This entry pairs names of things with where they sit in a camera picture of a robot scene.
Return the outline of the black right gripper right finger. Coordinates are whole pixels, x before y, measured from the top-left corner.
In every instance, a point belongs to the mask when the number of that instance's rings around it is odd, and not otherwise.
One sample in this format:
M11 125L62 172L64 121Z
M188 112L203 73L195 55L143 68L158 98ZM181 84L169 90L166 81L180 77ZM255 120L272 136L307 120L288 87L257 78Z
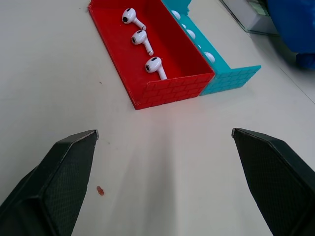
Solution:
M315 173L284 141L233 128L249 190L275 236L315 234Z

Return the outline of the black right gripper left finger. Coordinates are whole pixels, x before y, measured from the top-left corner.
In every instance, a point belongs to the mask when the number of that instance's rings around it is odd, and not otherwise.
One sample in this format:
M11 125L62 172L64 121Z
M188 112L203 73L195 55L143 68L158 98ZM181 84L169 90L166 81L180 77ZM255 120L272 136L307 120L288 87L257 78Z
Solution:
M56 142L0 206L2 236L69 236L87 192L97 130Z

